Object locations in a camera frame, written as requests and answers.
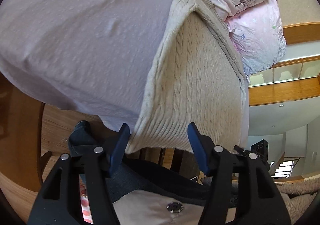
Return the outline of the person's dark jeans leg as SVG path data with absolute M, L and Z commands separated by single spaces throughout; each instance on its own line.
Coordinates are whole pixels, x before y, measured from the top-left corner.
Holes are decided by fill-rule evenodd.
M 93 137 L 91 125 L 85 120 L 76 124 L 68 139 L 73 157 L 88 153 L 102 144 Z M 142 190 L 182 203 L 205 206 L 210 190 L 210 187 L 195 183 L 156 163 L 127 157 L 123 158 L 106 184 L 113 203 L 132 191 Z

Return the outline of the beige cable-knit sweater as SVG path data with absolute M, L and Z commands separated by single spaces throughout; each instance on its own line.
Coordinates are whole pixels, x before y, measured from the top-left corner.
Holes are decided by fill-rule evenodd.
M 191 151 L 190 123 L 232 150 L 241 141 L 245 82 L 240 55 L 210 0 L 173 0 L 126 153 Z

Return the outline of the right floral pink pillow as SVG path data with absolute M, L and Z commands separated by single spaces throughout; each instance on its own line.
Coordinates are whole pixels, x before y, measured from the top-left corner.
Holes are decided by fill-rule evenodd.
M 229 35 L 246 76 L 271 68 L 286 51 L 278 0 L 265 0 L 227 18 Z

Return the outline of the lavender bed sheet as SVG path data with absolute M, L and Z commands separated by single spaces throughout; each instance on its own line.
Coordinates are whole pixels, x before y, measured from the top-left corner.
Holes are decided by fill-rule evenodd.
M 132 134 L 173 0 L 1 0 L 1 73 L 32 98 Z M 248 86 L 241 141 L 248 136 Z

